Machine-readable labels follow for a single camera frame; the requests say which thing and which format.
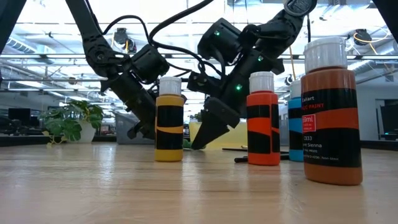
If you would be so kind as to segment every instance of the paint bottle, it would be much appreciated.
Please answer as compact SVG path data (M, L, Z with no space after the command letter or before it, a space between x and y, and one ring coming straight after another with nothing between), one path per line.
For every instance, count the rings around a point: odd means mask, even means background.
M289 159L303 162L303 124L301 112L301 81L290 84L290 100L287 102L289 114Z
M156 161L182 160L183 105L181 78L162 77L159 84L159 96L156 98Z
M362 182L355 76L347 69L345 39L327 37L305 46L302 83L304 171L326 184Z
M247 97L248 163L277 166L280 162L279 107L274 74L255 72Z

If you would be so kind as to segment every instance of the brown paint bottle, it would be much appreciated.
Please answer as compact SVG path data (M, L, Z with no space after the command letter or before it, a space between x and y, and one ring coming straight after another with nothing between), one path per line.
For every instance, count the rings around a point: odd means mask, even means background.
M305 46L302 83L305 176L336 185L362 182L355 76L347 69L345 39Z

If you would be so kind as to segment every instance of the ceiling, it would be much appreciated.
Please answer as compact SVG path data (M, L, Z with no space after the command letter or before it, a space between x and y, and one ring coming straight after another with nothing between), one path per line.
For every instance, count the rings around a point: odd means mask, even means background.
M112 1L95 1L91 0L91 6L98 18L98 22L101 29L113 21L115 18L125 15L134 14L140 16L149 31L151 31L157 24L164 21L168 17L185 10L187 7L192 7L199 3L201 0L150 0L150 1L139 1L139 0L112 0ZM263 24L283 8L282 0L246 0L247 6L245 6L245 0L235 0L235 4L232 4L231 0L214 0L207 7L199 10L198 12L189 15L176 23L161 30L156 36L155 40L164 44L174 45L190 49L193 52L197 51L197 44L204 32L212 25L213 22L219 18L224 17L237 28L243 29L247 23L250 24ZM371 7L371 2L366 0L353 0L355 4L341 7L338 11L324 15L326 4L318 4L317 8L311 13L311 36L312 40L328 36L342 36L346 37L348 34L353 34L356 29L367 29L368 33L371 34L373 40L379 40L373 43L376 52L380 54L382 51L378 49L383 48L384 45L389 44L393 41L391 33L386 27L380 13L376 8ZM109 43L112 42L113 32L118 27L127 28L129 37L132 38L139 50L146 44L146 38L144 35L143 28L138 21L133 19L127 19L115 25L113 29L108 32L106 39ZM6 65L9 67L17 67L14 71L19 72L20 75L25 75L27 78L52 78L55 80L67 79L70 77L83 80L98 80L100 77L95 75L92 69L87 66L81 45L81 37L75 21L72 18L68 6L64 0L28 0L23 12L21 13L18 22L12 32L12 38L22 42L35 50L36 53L53 53L53 54L76 54L76 55L62 55L61 58L51 58L52 64L48 65L42 60L32 58L32 55L28 55L26 58L21 58L22 52L6 47L3 54L18 54L17 57L11 57L9 55L2 56L2 62L6 61L8 64L3 63L3 67ZM303 28L292 45L292 53L294 55L302 55L304 46L307 43L307 23L305 22ZM113 49L120 51L119 46L114 45ZM358 46L354 45L352 39L348 40L348 55L374 55L375 52L370 48L369 45ZM161 53L176 53L168 50L160 50ZM275 89L279 91L287 91L289 87L285 84L285 79L289 77L293 72L299 77L305 71L303 58L294 60L294 66L292 66L289 60L289 51L287 50L284 55L285 72L278 76L275 76ZM186 55L173 55L173 58L168 59L169 62L183 68L195 69L196 61L187 57ZM351 68L356 68L358 62L350 60L353 63ZM383 74L386 68L393 67L391 60L379 60L378 67L372 67L370 70L366 70L363 73L358 74L357 79L374 77ZM232 67L227 67L227 72L230 72ZM391 68L388 70L389 75L394 74L395 69ZM176 75L181 73L174 68L171 68L167 76ZM216 73L209 71L209 75L215 76ZM368 82L383 82L385 75L377 78L373 78ZM21 83L12 83L13 87L24 85ZM78 82L76 85L70 85L67 82L50 82L42 83L47 85L49 88L99 88L99 82ZM201 93L193 93L186 90L186 83L183 83L184 94L189 99L189 105L185 107L187 114L197 113L202 109L203 101L205 96ZM80 96L84 97L79 92L62 92L53 91L54 93L61 94L63 96ZM280 99L283 100L288 93L279 93ZM107 95L102 98L93 98L96 102L117 102L117 97L112 92L107 92Z

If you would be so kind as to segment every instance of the desk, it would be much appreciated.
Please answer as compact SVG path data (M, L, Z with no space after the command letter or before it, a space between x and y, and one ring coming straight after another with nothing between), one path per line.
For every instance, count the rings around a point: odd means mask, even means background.
M4 147L1 223L395 223L398 153L363 150L364 182L306 180L303 164L235 164L244 152L185 151L153 162L152 146Z

